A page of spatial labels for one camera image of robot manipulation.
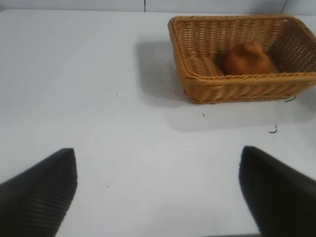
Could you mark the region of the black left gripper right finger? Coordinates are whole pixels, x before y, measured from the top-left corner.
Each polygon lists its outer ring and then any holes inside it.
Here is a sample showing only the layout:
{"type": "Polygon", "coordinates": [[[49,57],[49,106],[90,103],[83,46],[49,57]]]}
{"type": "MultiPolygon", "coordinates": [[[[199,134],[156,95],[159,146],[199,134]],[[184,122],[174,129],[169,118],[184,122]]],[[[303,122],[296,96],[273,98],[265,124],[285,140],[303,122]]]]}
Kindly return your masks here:
{"type": "Polygon", "coordinates": [[[238,180],[264,237],[316,235],[316,182],[270,154],[245,146],[238,180]]]}

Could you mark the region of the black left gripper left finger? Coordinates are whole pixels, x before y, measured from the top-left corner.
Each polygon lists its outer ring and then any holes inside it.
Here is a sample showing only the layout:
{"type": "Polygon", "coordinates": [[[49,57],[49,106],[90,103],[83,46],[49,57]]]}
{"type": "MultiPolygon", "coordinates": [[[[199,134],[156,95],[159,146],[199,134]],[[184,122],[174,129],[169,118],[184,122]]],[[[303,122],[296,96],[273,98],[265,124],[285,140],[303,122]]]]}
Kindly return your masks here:
{"type": "Polygon", "coordinates": [[[2,237],[56,236],[78,186],[74,149],[63,148],[0,185],[2,237]]]}

